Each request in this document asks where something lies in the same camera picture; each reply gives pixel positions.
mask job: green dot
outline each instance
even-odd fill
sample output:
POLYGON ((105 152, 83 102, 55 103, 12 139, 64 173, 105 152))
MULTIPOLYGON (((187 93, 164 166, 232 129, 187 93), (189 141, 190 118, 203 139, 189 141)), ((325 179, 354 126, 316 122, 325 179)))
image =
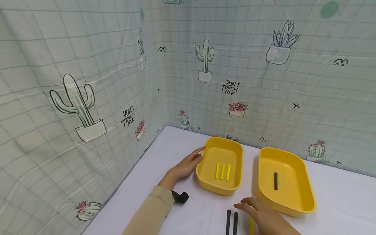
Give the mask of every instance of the green dot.
POLYGON ((340 10, 340 4, 338 2, 332 1, 328 2, 321 9, 321 17, 324 19, 329 19, 337 14, 340 10))

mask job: black stick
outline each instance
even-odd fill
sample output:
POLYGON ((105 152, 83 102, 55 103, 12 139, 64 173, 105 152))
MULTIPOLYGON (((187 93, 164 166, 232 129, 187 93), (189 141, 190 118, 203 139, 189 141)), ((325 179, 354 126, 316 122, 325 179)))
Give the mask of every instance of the black stick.
POLYGON ((234 215, 234 229, 232 231, 232 235, 236 235, 238 231, 238 213, 235 212, 235 215, 234 215))
POLYGON ((230 235, 230 219, 231 219, 231 210, 227 210, 226 235, 230 235))
POLYGON ((274 173, 274 189, 278 190, 278 173, 274 173))

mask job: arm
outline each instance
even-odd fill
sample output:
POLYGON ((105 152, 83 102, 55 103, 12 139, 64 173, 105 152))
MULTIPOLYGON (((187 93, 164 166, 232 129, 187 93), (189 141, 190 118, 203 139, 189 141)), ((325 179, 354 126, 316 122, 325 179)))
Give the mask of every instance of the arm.
POLYGON ((244 198, 234 205, 249 214, 259 228, 260 235, 301 235, 278 212, 255 198, 244 198))
POLYGON ((154 187, 134 214, 123 235, 159 234, 162 223, 175 202, 171 192, 176 182, 195 169, 196 165, 202 160, 199 152, 204 149, 205 147, 196 149, 166 173, 158 186, 154 187))

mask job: curtain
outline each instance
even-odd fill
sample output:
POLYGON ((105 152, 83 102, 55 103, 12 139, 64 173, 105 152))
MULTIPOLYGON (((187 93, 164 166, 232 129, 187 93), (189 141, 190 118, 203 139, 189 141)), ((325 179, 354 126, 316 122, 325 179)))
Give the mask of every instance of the curtain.
POLYGON ((80 234, 166 125, 376 176, 373 1, 0 10, 0 234, 80 234))

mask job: beige sleeve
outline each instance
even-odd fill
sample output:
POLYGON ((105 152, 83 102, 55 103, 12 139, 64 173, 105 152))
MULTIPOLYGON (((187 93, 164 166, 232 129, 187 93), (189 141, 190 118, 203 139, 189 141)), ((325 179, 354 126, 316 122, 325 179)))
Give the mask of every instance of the beige sleeve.
POLYGON ((123 235, 158 235, 174 202, 170 190, 155 186, 130 220, 123 235))

